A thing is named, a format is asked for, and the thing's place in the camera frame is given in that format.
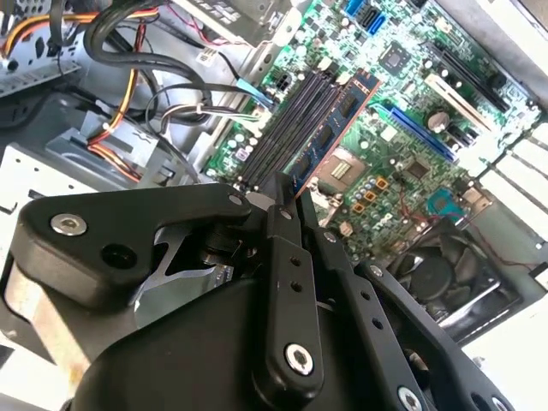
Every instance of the chip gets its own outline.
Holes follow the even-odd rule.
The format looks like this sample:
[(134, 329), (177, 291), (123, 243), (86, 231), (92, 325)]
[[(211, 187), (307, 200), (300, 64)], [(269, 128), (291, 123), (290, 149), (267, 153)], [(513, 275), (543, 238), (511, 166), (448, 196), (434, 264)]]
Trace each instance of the chip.
[(411, 55), (396, 41), (380, 57), (380, 65), (392, 75), (399, 75), (411, 60)]
[(419, 163), (418, 161), (413, 161), (407, 168), (406, 171), (417, 180), (420, 180), (426, 175), (429, 171), (427, 167)]

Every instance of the green circuit board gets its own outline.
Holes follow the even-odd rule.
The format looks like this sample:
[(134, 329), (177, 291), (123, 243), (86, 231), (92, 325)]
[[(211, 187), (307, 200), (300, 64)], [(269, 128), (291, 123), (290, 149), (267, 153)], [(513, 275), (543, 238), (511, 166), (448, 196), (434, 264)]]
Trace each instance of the green circuit board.
[[(511, 80), (497, 89), (509, 106), (506, 111), (478, 97), (470, 84), (462, 82), (458, 93), (494, 125), (494, 131), (479, 133), (475, 144), (458, 152), (457, 162), (447, 161), (395, 122), (385, 107), (389, 104), (399, 108), (423, 128), (432, 113), (443, 112), (451, 125), (474, 129), (469, 119), (425, 83), (429, 74), (440, 75), (443, 68), (425, 44), (443, 45), (481, 79), (491, 78), (500, 68), (434, 2), (418, 9), (406, 0), (378, 0), (375, 6), (385, 22), (374, 35), (345, 14), (346, 4), (329, 0), (312, 3), (295, 39), (282, 49), (261, 90), (278, 104), (272, 112), (275, 121), (276, 110), (283, 108), (292, 90), (311, 70), (329, 66), (341, 79), (364, 68), (383, 82), (339, 145), (352, 156), (352, 161), (363, 165), (363, 171), (344, 187), (333, 187), (319, 170), (313, 183), (313, 190), (320, 197), (315, 201), (319, 219), (328, 220), (325, 225), (342, 236), (348, 253), (359, 260), (397, 252), (394, 244), (415, 223), (406, 218), (402, 204), (413, 213), (427, 215), (427, 202), (434, 193), (440, 188), (451, 189), (456, 182), (466, 183), (481, 173), (508, 144), (531, 129), (541, 112)], [(244, 111), (256, 112), (257, 107), (248, 103)], [(436, 138), (449, 144), (450, 135), (444, 132), (436, 134)], [(232, 126), (219, 142), (205, 168), (206, 174), (219, 181), (237, 183), (259, 140), (258, 135), (244, 127)], [(339, 199), (335, 212), (329, 206), (334, 198)]]

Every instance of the red wire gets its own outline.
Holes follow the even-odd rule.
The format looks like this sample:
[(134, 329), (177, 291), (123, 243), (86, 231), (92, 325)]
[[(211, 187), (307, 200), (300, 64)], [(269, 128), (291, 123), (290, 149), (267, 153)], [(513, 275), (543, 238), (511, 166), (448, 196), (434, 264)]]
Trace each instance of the red wire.
[(458, 218), (462, 218), (466, 223), (468, 223), (469, 225), (471, 225), (475, 230), (476, 232), (478, 233), (479, 237), (481, 238), (481, 240), (487, 245), (487, 247), (489, 248), (489, 251), (491, 252), (492, 255), (495, 256), (496, 259), (498, 259), (503, 265), (507, 265), (507, 266), (520, 266), (520, 267), (525, 267), (528, 271), (530, 271), (532, 268), (536, 267), (538, 264), (537, 263), (521, 263), (521, 262), (517, 262), (517, 261), (510, 261), (510, 260), (507, 260), (507, 259), (503, 259), (500, 254), (497, 253), (497, 251), (495, 251), (495, 249), (493, 248), (493, 246), (491, 245), (491, 243), (485, 238), (485, 236), (481, 233), (480, 229), (478, 228), (478, 226), (472, 222), (472, 220), (468, 217), (465, 217), (463, 216), (462, 214), (458, 214), (456, 212), (450, 212), (450, 213), (447, 213), (447, 214), (444, 214), (444, 215), (441, 215), (441, 214), (438, 214), (438, 215), (433, 215), (433, 216), (430, 216), (430, 217), (421, 217), (421, 216), (417, 216), (417, 215), (414, 215), (414, 214), (411, 214), (409, 212), (409, 209), (408, 207), (406, 206), (405, 204), (405, 200), (403, 198), (403, 195), (404, 195), (404, 188), (403, 188), (403, 184), (402, 184), (402, 189), (400, 190), (400, 205), (401, 205), (401, 213), (402, 215), (405, 217), (405, 218), (411, 218), (413, 220), (417, 220), (421, 223), (429, 223), (431, 220), (439, 220), (441, 218), (444, 218), (444, 217), (458, 217)]

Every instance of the sata port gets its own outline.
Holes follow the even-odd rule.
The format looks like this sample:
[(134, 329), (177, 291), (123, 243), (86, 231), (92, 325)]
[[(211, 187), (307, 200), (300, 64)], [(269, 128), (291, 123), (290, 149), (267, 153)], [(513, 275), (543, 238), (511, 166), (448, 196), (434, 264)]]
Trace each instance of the sata port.
[(360, 25), (369, 31), (372, 24), (377, 20), (378, 15), (380, 15), (380, 11), (378, 9), (369, 7), (361, 18)]

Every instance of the blue pcie slot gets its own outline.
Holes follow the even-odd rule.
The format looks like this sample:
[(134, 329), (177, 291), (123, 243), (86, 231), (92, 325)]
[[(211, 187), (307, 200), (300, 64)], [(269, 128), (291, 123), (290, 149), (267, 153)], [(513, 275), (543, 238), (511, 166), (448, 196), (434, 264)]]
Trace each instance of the blue pcie slot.
[(411, 120), (408, 115), (401, 111), (399, 108), (395, 106), (389, 106), (386, 107), (386, 110), (389, 112), (390, 116), (394, 119), (395, 122), (405, 128), (409, 133), (414, 135), (424, 144), (429, 146), (437, 154), (445, 158), (447, 161), (450, 161), (451, 163), (454, 163), (457, 160), (456, 154), (450, 148), (448, 148), (436, 137), (428, 133), (419, 124)]
[(378, 15), (375, 20), (371, 23), (371, 26), (367, 29), (367, 32), (374, 36), (377, 34), (378, 30), (383, 26), (383, 24), (386, 22), (386, 16), (384, 14)]
[(356, 13), (358, 13), (358, 10), (361, 8), (361, 6), (363, 6), (365, 3), (366, 0), (349, 0), (344, 11), (347, 15), (354, 17)]
[(360, 69), (344, 87), (304, 152), (289, 170), (296, 195), (301, 194), (319, 165), (335, 150), (380, 84), (379, 79)]

